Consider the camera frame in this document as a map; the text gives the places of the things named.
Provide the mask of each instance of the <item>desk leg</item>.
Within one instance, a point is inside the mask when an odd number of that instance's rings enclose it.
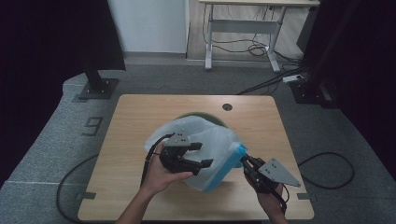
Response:
[[[207,44],[206,44],[206,57],[205,69],[212,69],[212,21],[213,21],[213,6],[210,5],[209,23],[207,24]]]
[[[280,69],[279,69],[279,65],[277,64],[277,61],[276,61],[276,55],[274,54],[274,48],[275,48],[275,44],[277,41],[277,37],[279,36],[279,33],[280,33],[280,28],[282,27],[282,24],[283,24],[283,19],[285,18],[285,14],[286,14],[286,7],[282,7],[282,10],[280,12],[280,17],[277,20],[277,25],[275,28],[274,36],[272,37],[271,42],[270,42],[270,46],[265,47],[265,49],[267,50],[268,59],[270,60],[270,63],[272,65],[275,73],[279,73]]]

